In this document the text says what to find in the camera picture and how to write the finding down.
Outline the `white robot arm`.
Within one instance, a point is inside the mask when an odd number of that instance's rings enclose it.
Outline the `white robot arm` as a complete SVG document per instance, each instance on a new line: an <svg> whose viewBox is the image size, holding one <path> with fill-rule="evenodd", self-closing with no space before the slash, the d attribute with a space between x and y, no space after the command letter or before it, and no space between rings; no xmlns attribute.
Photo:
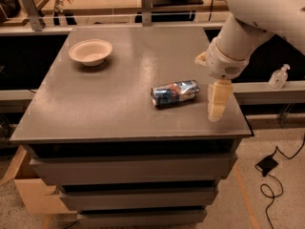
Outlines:
<svg viewBox="0 0 305 229"><path fill-rule="evenodd" d="M230 11L220 33L196 59L215 82L208 87L208 115L219 120L232 94L232 80L252 53L274 35L305 53L305 0L224 0Z"/></svg>

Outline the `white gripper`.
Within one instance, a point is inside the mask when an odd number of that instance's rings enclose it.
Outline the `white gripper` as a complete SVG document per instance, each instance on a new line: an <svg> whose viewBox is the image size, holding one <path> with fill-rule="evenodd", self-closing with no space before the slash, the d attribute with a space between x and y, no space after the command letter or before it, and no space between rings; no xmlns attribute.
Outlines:
<svg viewBox="0 0 305 229"><path fill-rule="evenodd" d="M208 87L208 115L218 121L233 92L232 79L237 78L248 66L250 45L241 41L215 37L206 52L198 55L194 63L207 66L208 73L216 80Z"/></svg>

